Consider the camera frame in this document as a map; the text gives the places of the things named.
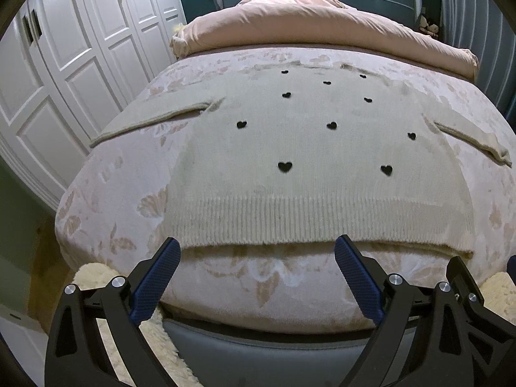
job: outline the cream knit sweater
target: cream knit sweater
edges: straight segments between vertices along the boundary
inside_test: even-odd
[[[226,73],[132,105],[97,142],[206,107],[168,185],[164,225],[183,248],[348,234],[468,254],[471,198],[442,132],[511,165],[495,135],[404,82],[298,65]]]

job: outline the floor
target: floor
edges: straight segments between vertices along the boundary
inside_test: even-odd
[[[48,217],[38,232],[27,314],[38,320],[48,334],[61,293],[73,280],[74,272],[61,256],[54,233],[54,217]]]

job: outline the pink duvet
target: pink duvet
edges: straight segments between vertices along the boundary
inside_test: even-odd
[[[478,59],[386,17],[339,0],[243,0],[179,30],[170,46],[178,58],[202,51],[264,44],[346,45],[398,56],[474,81]]]

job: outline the white wardrobe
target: white wardrobe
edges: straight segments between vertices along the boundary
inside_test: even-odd
[[[27,0],[0,41],[0,155],[52,209],[91,138],[175,61],[180,0]]]

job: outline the floral bedspread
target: floral bedspread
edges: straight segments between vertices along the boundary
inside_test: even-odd
[[[516,136],[473,84],[432,69],[341,47],[247,47],[214,51],[172,64],[138,96],[173,92],[217,74],[256,64],[357,68],[383,74],[437,98],[516,158]],[[102,262],[121,274],[149,258],[168,236],[163,231],[169,170],[195,117],[178,117],[97,146],[61,199],[56,235],[68,264]],[[509,169],[467,143],[445,136],[460,162],[475,210],[474,255],[467,265],[478,283],[504,270],[516,253],[516,167]],[[357,243],[388,272],[410,283],[445,280],[449,257],[403,246]],[[328,243],[213,246],[187,249],[162,301],[188,317],[245,328],[290,333],[331,333],[371,325],[364,319]]]

